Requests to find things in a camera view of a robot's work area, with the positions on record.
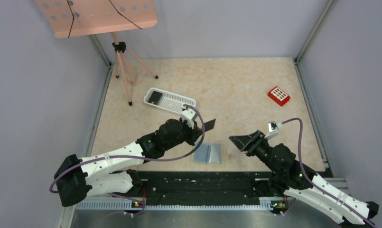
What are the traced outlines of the black credit card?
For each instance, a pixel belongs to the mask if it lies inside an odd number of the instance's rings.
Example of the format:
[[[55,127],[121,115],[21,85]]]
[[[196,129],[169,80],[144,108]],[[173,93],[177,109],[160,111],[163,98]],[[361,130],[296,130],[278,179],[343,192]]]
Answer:
[[[150,103],[150,104],[153,104],[153,105],[158,105],[158,103],[160,102],[162,96],[163,96],[163,94],[161,92],[153,91],[150,94],[149,99],[147,100],[147,102]]]
[[[215,122],[216,122],[216,119],[212,119],[212,120],[210,120],[210,121],[208,121],[208,122],[205,122],[205,123],[203,124],[204,132],[208,132],[208,131],[214,129],[214,127],[215,127]]]

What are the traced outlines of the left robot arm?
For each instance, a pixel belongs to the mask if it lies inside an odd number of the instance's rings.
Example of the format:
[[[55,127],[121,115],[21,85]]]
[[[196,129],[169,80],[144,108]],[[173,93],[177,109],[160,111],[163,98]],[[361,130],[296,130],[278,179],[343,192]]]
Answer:
[[[187,143],[194,146],[205,131],[215,126],[215,119],[190,127],[186,120],[169,119],[156,131],[119,149],[93,157],[67,156],[54,174],[50,192],[58,194],[61,205],[70,207],[93,195],[120,193],[137,196],[142,181],[130,166],[146,162],[164,162],[166,151]]]

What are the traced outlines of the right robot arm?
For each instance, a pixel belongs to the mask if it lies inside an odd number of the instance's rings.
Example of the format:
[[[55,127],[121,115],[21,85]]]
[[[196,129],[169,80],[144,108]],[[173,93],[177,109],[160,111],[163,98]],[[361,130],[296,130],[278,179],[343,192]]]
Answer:
[[[286,145],[270,145],[268,137],[259,130],[235,142],[239,143],[240,151],[257,157],[269,168],[268,190],[272,195],[304,202],[342,228],[376,227],[371,219],[378,213],[377,203],[360,201],[341,191],[305,165]]]

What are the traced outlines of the white plastic basket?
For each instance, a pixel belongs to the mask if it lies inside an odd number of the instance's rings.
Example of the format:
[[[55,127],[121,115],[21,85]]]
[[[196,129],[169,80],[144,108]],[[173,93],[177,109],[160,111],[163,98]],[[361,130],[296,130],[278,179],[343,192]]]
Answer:
[[[147,102],[147,100],[149,99],[150,94],[153,91],[159,91],[159,92],[161,92],[163,94],[163,96],[162,96],[160,102],[158,103],[158,105],[150,104],[150,103]],[[174,114],[178,114],[178,115],[180,115],[180,113],[182,111],[181,106],[183,104],[196,107],[196,100],[195,99],[192,99],[192,98],[189,98],[189,97],[186,97],[186,96],[183,96],[183,95],[178,95],[178,94],[175,94],[175,93],[163,90],[163,89],[158,89],[158,88],[155,88],[155,87],[150,88],[146,92],[146,94],[145,94],[145,96],[143,98],[143,102],[145,104],[151,105],[151,106],[153,106],[153,107],[155,107],[157,109],[161,109],[161,110],[168,111],[170,113],[174,113]]]

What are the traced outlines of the red toy brick block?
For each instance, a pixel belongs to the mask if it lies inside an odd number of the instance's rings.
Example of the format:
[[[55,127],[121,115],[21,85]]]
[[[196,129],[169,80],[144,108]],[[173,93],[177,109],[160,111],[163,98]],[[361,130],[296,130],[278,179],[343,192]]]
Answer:
[[[284,106],[291,99],[291,97],[278,86],[275,86],[274,88],[272,88],[268,92],[267,96],[271,98],[279,106]]]

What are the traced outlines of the pink music stand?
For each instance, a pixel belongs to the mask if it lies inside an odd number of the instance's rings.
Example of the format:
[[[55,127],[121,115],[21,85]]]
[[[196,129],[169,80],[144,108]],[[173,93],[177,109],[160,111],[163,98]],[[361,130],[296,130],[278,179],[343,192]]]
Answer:
[[[156,74],[145,64],[117,32],[146,29],[158,22],[154,2],[151,0],[37,0],[35,2],[47,18],[56,38],[109,33],[115,52],[114,70],[124,81],[128,104],[133,105],[132,86],[139,79],[135,76],[125,53],[132,55],[144,69],[157,79]]]

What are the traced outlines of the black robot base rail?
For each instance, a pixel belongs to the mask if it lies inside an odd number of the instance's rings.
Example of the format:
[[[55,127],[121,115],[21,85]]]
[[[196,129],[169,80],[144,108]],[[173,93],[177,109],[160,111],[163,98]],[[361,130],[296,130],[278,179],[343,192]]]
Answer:
[[[127,197],[148,206],[259,205],[265,197],[283,199],[269,189],[270,172],[139,171],[141,182]]]

